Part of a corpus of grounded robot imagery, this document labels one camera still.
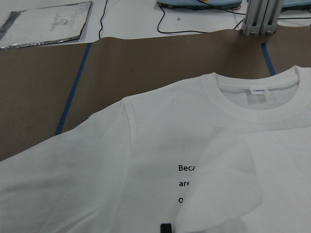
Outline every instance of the blue tape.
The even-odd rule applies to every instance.
[[[82,58],[82,61],[81,61],[81,64],[80,64],[77,76],[76,76],[76,78],[75,78],[75,80],[73,82],[71,91],[69,93],[69,96],[68,96],[68,99],[67,99],[67,102],[66,102],[66,105],[65,105],[65,109],[64,109],[62,117],[60,118],[60,121],[58,123],[55,135],[59,135],[62,132],[62,129],[64,127],[67,114],[69,112],[69,108],[70,108],[72,99],[73,99],[74,93],[75,93],[75,91],[77,89],[77,86],[78,86],[78,83],[79,83],[79,80],[80,80],[80,77],[81,77],[84,65],[86,63],[88,52],[89,52],[89,50],[91,48],[91,45],[92,45],[92,43],[88,43],[87,44],[86,51],[84,52],[84,55],[83,55],[83,58]]]
[[[263,42],[261,44],[261,50],[262,50],[262,53],[263,53],[263,57],[266,60],[266,64],[268,66],[270,75],[273,76],[273,75],[276,75],[276,71],[274,70],[273,64],[271,62],[271,59],[270,59],[270,56],[269,56],[269,53],[268,53],[268,50],[267,50],[267,46],[266,46],[267,43],[268,43],[268,41],[266,40],[265,42]]]

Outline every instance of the white clothing tag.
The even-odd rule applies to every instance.
[[[265,95],[270,94],[270,91],[267,88],[249,88],[253,95]]]

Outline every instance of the brown mat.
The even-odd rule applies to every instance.
[[[234,30],[92,44],[64,125],[70,130],[125,96],[202,74],[247,79],[270,76],[260,44],[276,72],[311,67],[311,28],[278,27],[273,36]],[[0,51],[0,159],[54,135],[86,45]]]

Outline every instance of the white tabletop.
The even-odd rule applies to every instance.
[[[81,2],[83,0],[1,0],[0,23],[3,23],[11,11],[19,11],[47,6],[56,6]],[[79,41],[73,43],[88,43],[98,40],[101,28],[100,18],[103,14],[106,0],[93,0],[88,21]],[[241,8],[234,12],[245,13],[247,1],[243,0]],[[160,24],[164,32],[195,30],[214,32],[223,29],[233,29],[243,16],[234,15],[218,9],[194,11],[188,9],[164,9],[166,14]],[[116,37],[122,39],[137,39],[162,37],[190,33],[161,34],[157,25],[163,12],[156,0],[108,0],[103,18],[104,29],[101,37]],[[281,17],[311,17],[307,11],[287,11]],[[311,19],[279,20],[283,26],[309,26]]]

